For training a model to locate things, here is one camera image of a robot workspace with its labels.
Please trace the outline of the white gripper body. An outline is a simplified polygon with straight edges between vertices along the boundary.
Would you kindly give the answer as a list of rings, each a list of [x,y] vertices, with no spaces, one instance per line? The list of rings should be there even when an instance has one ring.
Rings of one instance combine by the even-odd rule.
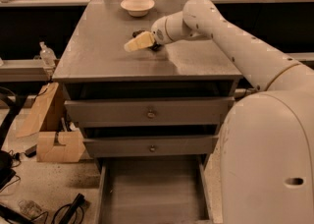
[[[166,44],[169,42],[169,37],[166,33],[166,17],[162,17],[154,22],[151,27],[151,32],[157,44]]]

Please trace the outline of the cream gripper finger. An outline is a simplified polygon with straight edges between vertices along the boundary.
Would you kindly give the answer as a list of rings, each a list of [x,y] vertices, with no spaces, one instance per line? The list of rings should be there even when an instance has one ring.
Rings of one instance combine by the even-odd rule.
[[[127,52],[133,52],[136,50],[144,49],[153,46],[155,39],[150,31],[144,31],[131,39],[124,45],[124,49]]]

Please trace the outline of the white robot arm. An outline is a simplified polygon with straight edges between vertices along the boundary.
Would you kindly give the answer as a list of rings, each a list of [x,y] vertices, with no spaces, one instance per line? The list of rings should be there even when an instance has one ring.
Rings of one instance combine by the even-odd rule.
[[[212,39],[253,87],[220,131],[224,224],[314,224],[314,72],[188,0],[126,43],[128,52],[194,35]]]

